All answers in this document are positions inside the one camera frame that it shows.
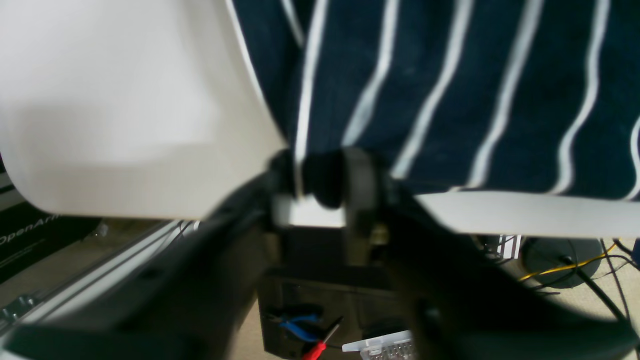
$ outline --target round black base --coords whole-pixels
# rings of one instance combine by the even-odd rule
[[[542,272],[558,266],[566,265],[560,258],[571,257],[575,263],[593,259],[604,250],[598,239],[566,239],[566,238],[528,238],[522,245],[522,264],[527,272]],[[600,266],[595,260],[580,269],[589,277],[593,276]],[[567,289],[580,285],[583,281],[578,275],[571,275],[573,269],[537,275],[534,279],[541,284],[548,284],[555,289]]]

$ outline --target wire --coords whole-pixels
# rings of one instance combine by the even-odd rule
[[[599,258],[593,258],[593,259],[590,259],[590,260],[588,260],[588,262],[587,262],[586,264],[584,264],[583,266],[585,266],[585,265],[587,265],[587,264],[590,264],[590,263],[592,263],[592,262],[594,262],[594,261],[597,261],[597,260],[599,260]],[[556,280],[553,280],[553,281],[547,282],[547,283],[545,283],[545,284],[540,284],[540,285],[537,285],[537,286],[533,286],[533,287],[531,287],[531,288],[529,288],[529,289],[530,289],[530,290],[541,290],[541,289],[547,288],[547,287],[549,287],[549,286],[551,286],[551,285],[553,285],[553,284],[555,284],[555,283],[557,283],[557,282],[563,282],[563,281],[565,281],[565,280],[569,279],[570,277],[572,277],[572,276],[574,276],[574,275],[576,274],[576,271],[575,271],[576,266],[573,266],[573,267],[572,267],[572,269],[573,269],[573,271],[572,271],[572,272],[570,272],[569,274],[566,274],[566,275],[564,275],[564,276],[562,276],[562,277],[559,277],[559,278],[558,278],[558,279],[556,279]]]
[[[570,259],[563,259],[563,261],[565,263],[571,263]],[[578,267],[579,264],[572,264],[574,268],[577,269],[577,275],[582,279],[582,281],[584,281],[590,288],[591,290],[598,295],[598,297],[600,298],[600,300],[602,300],[602,302],[609,308],[609,310],[611,310],[611,312],[613,313],[613,315],[621,322],[627,322],[627,318],[625,318],[625,315],[620,311],[620,309],[618,309],[618,307],[616,306],[616,304],[613,303],[613,301],[611,300],[610,297],[607,296],[607,294],[604,293],[604,291],[602,291],[602,289],[593,281],[591,280],[591,278],[589,277],[589,275],[585,274],[584,271],[582,271],[582,269],[580,267]]]
[[[158,255],[159,253],[164,251],[167,247],[169,247],[169,245],[171,245],[171,243],[173,243],[177,238],[179,238],[184,233],[184,231],[189,227],[189,225],[193,224],[193,221],[187,222],[187,224],[185,225],[184,228],[182,227],[183,224],[184,224],[184,220],[181,220],[176,225],[176,229],[180,229],[180,231],[173,238],[171,238],[170,241],[168,241],[168,240],[169,240],[169,237],[172,235],[172,233],[167,235],[167,237],[164,239],[164,241],[160,244],[160,246],[158,246],[156,251],[154,251],[154,253],[151,255],[150,259],[154,258],[156,255]]]
[[[631,259],[627,258],[626,256],[622,256],[622,255],[609,255],[609,257],[610,257],[610,258],[620,258],[620,259],[624,260],[624,261],[625,261],[625,263],[624,263],[624,264],[622,264],[622,265],[620,265],[620,266],[618,266],[618,267],[617,267],[617,268],[615,268],[613,271],[607,272],[606,274],[600,275],[600,276],[598,276],[598,277],[592,277],[592,279],[593,279],[593,280],[598,280],[598,279],[601,279],[601,278],[603,278],[603,277],[605,277],[605,276],[611,275],[611,274],[613,274],[614,272],[619,271],[620,269],[622,269],[623,267],[625,267],[625,266],[627,266],[627,265],[631,265],[631,266],[633,266],[636,270],[640,271],[640,268],[638,268],[638,267],[637,267],[637,265],[636,265],[636,264],[634,264],[633,260],[631,260]]]
[[[578,255],[577,255],[577,252],[575,250],[575,247],[573,246],[573,243],[570,240],[567,240],[567,241],[569,242],[569,246],[573,250],[573,256],[574,256],[575,260],[578,261]],[[559,278],[557,278],[557,279],[555,279],[553,281],[547,282],[545,284],[540,284],[538,286],[534,286],[531,289],[532,290],[541,290],[541,289],[544,289],[544,288],[548,288],[549,286],[552,286],[553,284],[557,284],[559,282],[563,282],[563,281],[566,281],[568,279],[571,279],[573,276],[575,276],[575,274],[577,272],[576,269],[578,269],[578,268],[575,266],[573,268],[573,271],[571,271],[569,274],[564,274],[563,276],[560,276]]]
[[[600,239],[600,244],[602,245],[602,250],[604,250],[606,247],[604,245],[604,240],[603,239]],[[620,248],[620,250],[622,250],[623,252],[626,252],[627,254],[630,254],[630,252],[628,252],[628,249],[624,245],[622,245],[618,239],[613,239],[613,244],[617,245]],[[622,285],[620,285],[620,280],[618,279],[618,274],[613,269],[613,263],[611,262],[611,258],[609,257],[608,253],[605,255],[605,259],[607,259],[607,262],[609,263],[609,269],[613,273],[613,279],[616,281],[616,287],[618,288],[618,293],[620,294],[620,299],[622,300],[622,306],[625,309],[625,315],[627,316],[627,321],[631,322],[631,315],[629,314],[629,307],[627,306],[627,300],[625,299],[625,293],[622,291]],[[636,358],[638,360],[640,360],[640,349],[639,349],[639,347],[636,347]]]
[[[619,239],[613,239],[613,243],[616,244],[620,250],[622,250],[623,252],[627,253],[627,255],[631,256],[631,258],[633,258],[634,253],[626,246],[622,245],[622,243],[620,242]]]
[[[600,244],[602,245],[602,250],[606,249],[603,239],[600,239]],[[613,263],[611,262],[609,253],[606,252],[604,258],[607,260],[607,263],[609,264],[609,269],[613,273],[613,279],[616,281],[616,287],[618,288],[618,293],[620,293],[620,299],[622,300],[622,306],[625,309],[625,315],[627,316],[627,319],[631,319],[631,317],[629,316],[629,307],[627,306],[627,300],[625,299],[625,294],[622,292],[622,285],[620,285],[620,279],[618,278],[618,274],[616,274],[616,272],[613,270]]]
[[[559,293],[558,291],[553,291],[553,292],[549,292],[549,291],[538,291],[538,295],[540,296],[549,296],[549,295],[560,295],[561,293]]]
[[[501,266],[501,265],[504,265],[504,264],[508,263],[508,262],[509,262],[509,261],[511,261],[511,260],[516,259],[516,258],[504,258],[504,257],[502,256],[502,253],[501,253],[501,252],[498,252],[497,250],[492,250],[492,249],[488,246],[488,244],[486,243],[486,239],[485,239],[485,238],[486,238],[487,236],[482,236],[482,238],[483,238],[482,240],[480,239],[480,236],[478,236],[478,235],[474,235],[474,234],[472,234],[472,235],[470,235],[470,236],[471,236],[471,238],[472,238],[472,239],[474,239],[476,242],[478,242],[479,244],[481,244],[481,245],[482,245],[481,252],[483,253],[483,255],[485,255],[485,256],[487,256],[487,257],[488,257],[488,255],[493,255],[493,256],[495,256],[495,258],[489,258],[489,260],[491,260],[491,261],[495,261],[495,262],[496,262],[496,263],[495,263],[496,265]],[[507,238],[507,237],[505,236],[505,239],[504,239],[504,240],[501,240],[501,241],[499,240],[499,241],[498,241],[498,243],[497,243],[497,244],[495,244],[495,245],[492,245],[492,247],[495,247],[495,248],[497,249],[498,247],[503,246],[503,245],[507,244],[508,242],[510,242],[510,241],[515,241],[515,240],[516,240],[516,236],[512,236],[512,237],[510,237],[510,238]]]
[[[605,252],[603,252],[602,254],[596,256],[595,258],[589,259],[589,260],[585,260],[585,261],[581,261],[580,263],[577,263],[577,264],[559,266],[557,268],[553,268],[553,269],[549,269],[549,270],[545,270],[545,271],[541,271],[541,272],[532,272],[530,274],[527,274],[527,275],[521,277],[520,281],[525,281],[525,280],[527,280],[528,278],[530,278],[532,276],[547,275],[547,274],[551,274],[551,273],[558,272],[558,271],[569,270],[569,269],[572,269],[572,268],[579,268],[579,267],[584,266],[584,265],[586,265],[586,264],[588,264],[588,263],[590,263],[592,261],[604,258],[605,255],[608,254],[615,247],[616,247],[616,244],[613,244]]]
[[[573,246],[573,242],[569,239],[567,239],[566,241],[569,244],[569,247],[571,247],[571,252],[573,253],[573,259],[572,259],[572,263],[578,263],[580,259],[578,259],[578,252],[575,250],[575,246]],[[575,275],[578,271],[578,267],[574,267],[573,268],[573,275]]]

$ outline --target white plastic piece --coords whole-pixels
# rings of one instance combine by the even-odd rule
[[[289,223],[295,226],[343,227],[344,208],[325,208],[312,195],[303,200],[291,199]]]
[[[375,348],[381,348],[382,346],[388,344],[403,343],[411,339],[413,339],[413,337],[411,331],[409,330],[393,332],[392,334],[378,336],[377,338],[365,339],[353,343],[344,344],[342,346],[342,352],[371,350]]]
[[[640,237],[637,202],[515,192],[447,192],[417,199],[442,225],[459,233]]]
[[[284,146],[231,1],[0,3],[0,152],[46,211],[204,217]]]

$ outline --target black cable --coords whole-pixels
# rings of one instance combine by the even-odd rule
[[[549,295],[560,295],[560,293],[558,291],[538,291],[537,292],[538,295],[540,296],[549,296]]]
[[[622,250],[627,255],[629,255],[629,256],[631,256],[633,258],[634,253],[628,247],[622,245],[622,243],[620,242],[619,239],[613,239],[613,243],[616,244],[620,248],[620,250]]]
[[[631,317],[629,316],[629,307],[627,306],[627,300],[625,298],[625,294],[622,292],[622,285],[620,285],[620,279],[618,278],[618,274],[616,274],[616,272],[613,270],[613,263],[611,262],[611,258],[609,257],[609,254],[606,253],[607,248],[604,245],[604,240],[600,239],[600,244],[602,245],[602,248],[605,251],[605,256],[604,258],[607,260],[607,263],[609,264],[609,270],[611,270],[611,272],[613,273],[613,279],[614,281],[616,281],[616,287],[618,288],[618,293],[620,293],[620,299],[622,300],[622,306],[625,309],[625,315],[627,316],[627,320],[631,320]]]
[[[570,272],[569,274],[565,274],[565,275],[563,275],[563,276],[561,276],[561,277],[557,278],[556,280],[549,281],[549,282],[546,282],[546,283],[544,283],[544,284],[540,284],[540,285],[533,286],[533,287],[532,287],[532,288],[530,288],[530,289],[531,289],[531,290],[542,290],[542,289],[544,289],[544,288],[548,288],[548,287],[550,287],[550,286],[552,286],[552,285],[555,285],[555,284],[557,284],[557,283],[559,283],[559,282],[566,281],[566,280],[570,279],[571,277],[575,276],[575,274],[577,273],[577,270],[576,270],[576,269],[577,269],[577,267],[572,268],[572,269],[571,269],[571,272]]]
[[[628,258],[628,257],[626,257],[626,256],[622,256],[622,255],[609,255],[609,257],[610,257],[610,258],[616,258],[616,259],[624,259],[624,260],[626,260],[626,261],[629,263],[629,265],[633,266],[636,270],[640,271],[640,266],[638,266],[637,264],[635,264],[635,263],[633,262],[633,260],[629,259],[629,258]]]
[[[617,272],[618,270],[622,269],[623,267],[625,267],[625,265],[629,265],[630,262],[631,261],[629,261],[627,263],[624,263],[624,264],[618,266],[617,268],[615,268],[613,271],[607,272],[606,274],[602,274],[602,275],[600,275],[598,277],[592,277],[591,279],[592,280],[599,280],[599,279],[602,279],[603,277],[607,277],[607,276],[613,274],[614,272]]]
[[[571,251],[573,252],[573,259],[572,259],[573,263],[575,263],[575,264],[580,263],[580,259],[578,259],[578,252],[575,250],[575,246],[573,246],[573,242],[571,240],[569,240],[569,239],[567,239],[566,242],[569,243],[569,247],[571,247]]]
[[[624,245],[622,245],[620,243],[620,241],[618,239],[613,239],[613,242],[624,252],[627,252],[628,249],[626,247],[624,247]],[[620,285],[620,279],[618,278],[618,274],[616,273],[616,271],[613,269],[613,263],[611,262],[611,258],[609,257],[609,254],[607,253],[607,247],[604,245],[604,240],[600,239],[600,244],[602,245],[603,250],[605,251],[605,259],[607,259],[607,262],[609,263],[609,270],[611,270],[611,272],[613,273],[613,279],[616,281],[616,287],[618,288],[618,293],[620,293],[620,299],[622,300],[622,306],[625,308],[625,315],[627,316],[627,321],[631,322],[631,315],[629,314],[629,307],[627,306],[627,300],[625,299],[625,293],[622,291],[622,285]],[[640,345],[638,345],[636,347],[636,358],[638,360],[640,360]]]
[[[567,265],[575,264],[568,258],[563,258],[562,261]],[[602,291],[602,289],[593,280],[591,280],[591,278],[587,274],[585,274],[584,271],[582,271],[582,269],[577,266],[575,267],[575,269],[577,275],[591,288],[591,291],[593,291],[593,293],[598,295],[600,300],[602,300],[602,302],[609,308],[609,310],[611,310],[616,319],[621,322],[626,322],[627,318],[625,318],[625,315],[620,311],[620,309],[618,309],[616,304],[611,301],[611,298],[609,298],[607,294],[605,294],[604,291]]]
[[[180,231],[167,243],[167,241],[169,240],[169,236],[171,236],[171,234],[167,235],[167,237],[164,239],[164,241],[160,244],[160,246],[158,246],[158,248],[156,249],[156,251],[154,251],[154,253],[151,255],[150,258],[154,258],[156,255],[160,254],[162,251],[164,251],[167,247],[169,247],[169,245],[171,245],[171,243],[173,243],[175,240],[177,240],[178,238],[180,238],[183,234],[184,231],[191,225],[194,223],[194,221],[189,221],[187,222],[186,226],[183,228],[182,225],[184,224],[185,220],[181,220],[177,225],[176,228],[180,229]]]

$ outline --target blue pliers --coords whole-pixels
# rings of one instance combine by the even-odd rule
[[[294,334],[298,339],[302,341],[306,341],[307,343],[315,343],[320,340],[318,336],[301,328],[297,324],[299,322],[313,322],[313,323],[320,322],[320,317],[318,317],[317,314],[295,316],[292,318],[289,318],[286,315],[275,316],[273,314],[268,314],[267,318],[272,322],[277,322],[280,327],[283,327],[288,331],[291,331],[292,334]]]

